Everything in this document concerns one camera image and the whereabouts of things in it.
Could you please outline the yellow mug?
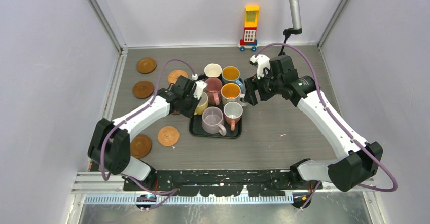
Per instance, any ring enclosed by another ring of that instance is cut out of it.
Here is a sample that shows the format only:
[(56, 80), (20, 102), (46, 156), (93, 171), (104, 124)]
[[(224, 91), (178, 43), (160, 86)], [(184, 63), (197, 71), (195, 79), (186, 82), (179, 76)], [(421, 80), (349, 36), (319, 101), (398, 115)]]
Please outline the yellow mug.
[(208, 108), (208, 95), (205, 92), (203, 92), (201, 99), (194, 111), (194, 115), (202, 115), (207, 108)]

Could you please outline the black plastic tray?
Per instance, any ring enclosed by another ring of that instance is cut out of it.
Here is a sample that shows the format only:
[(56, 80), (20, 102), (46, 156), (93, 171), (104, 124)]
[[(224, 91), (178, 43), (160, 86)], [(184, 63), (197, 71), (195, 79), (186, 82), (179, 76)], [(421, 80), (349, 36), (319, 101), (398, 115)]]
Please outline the black plastic tray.
[(202, 112), (196, 112), (189, 121), (193, 136), (236, 139), (242, 133), (243, 107), (235, 100), (225, 98), (224, 84), (216, 77), (199, 77), (208, 83), (202, 96)]

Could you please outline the woven rattan coaster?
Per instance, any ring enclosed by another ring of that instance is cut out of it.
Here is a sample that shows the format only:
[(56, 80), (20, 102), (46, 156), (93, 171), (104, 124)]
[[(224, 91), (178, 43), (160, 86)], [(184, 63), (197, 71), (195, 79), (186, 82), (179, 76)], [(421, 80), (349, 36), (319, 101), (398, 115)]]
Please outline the woven rattan coaster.
[(161, 145), (170, 147), (175, 145), (180, 139), (180, 133), (173, 126), (165, 126), (158, 133), (158, 141)]
[(168, 83), (175, 84), (180, 76), (188, 78), (188, 74), (184, 70), (174, 70), (168, 76)]

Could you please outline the dusty pink mug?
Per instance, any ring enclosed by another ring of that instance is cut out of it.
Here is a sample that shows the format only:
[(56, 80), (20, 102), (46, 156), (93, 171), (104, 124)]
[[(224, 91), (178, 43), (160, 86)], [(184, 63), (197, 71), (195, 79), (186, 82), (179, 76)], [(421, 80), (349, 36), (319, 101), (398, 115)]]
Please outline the dusty pink mug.
[(208, 78), (205, 82), (207, 83), (206, 93), (208, 95), (208, 103), (219, 106), (221, 103), (222, 81), (218, 78)]

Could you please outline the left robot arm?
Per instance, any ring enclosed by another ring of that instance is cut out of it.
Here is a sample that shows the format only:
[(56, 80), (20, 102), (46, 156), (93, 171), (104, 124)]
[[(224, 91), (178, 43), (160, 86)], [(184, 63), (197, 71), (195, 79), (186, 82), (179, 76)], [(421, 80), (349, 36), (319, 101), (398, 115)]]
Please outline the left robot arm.
[(87, 155), (113, 175), (136, 179), (144, 191), (155, 186), (156, 178), (147, 163), (131, 156), (130, 143), (141, 131), (174, 111), (187, 118), (194, 115), (207, 83), (180, 76), (168, 88), (160, 88), (147, 102), (112, 121), (102, 118), (95, 126)]

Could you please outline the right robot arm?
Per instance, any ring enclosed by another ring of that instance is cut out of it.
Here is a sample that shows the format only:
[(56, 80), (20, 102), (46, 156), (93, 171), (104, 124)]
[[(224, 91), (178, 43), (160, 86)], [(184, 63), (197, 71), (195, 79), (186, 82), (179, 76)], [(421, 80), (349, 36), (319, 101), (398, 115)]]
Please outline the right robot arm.
[(257, 73), (244, 80), (244, 101), (256, 105), (256, 92), (261, 101), (281, 95), (312, 120), (335, 152), (333, 160), (303, 159), (291, 165), (289, 180), (293, 187), (302, 189), (309, 181), (321, 180), (346, 192), (377, 173), (378, 165), (374, 160), (381, 160), (382, 146), (377, 142), (368, 143), (353, 132), (315, 80), (310, 76), (298, 76), (290, 56), (270, 59), (262, 54), (254, 55), (250, 64), (256, 67)]

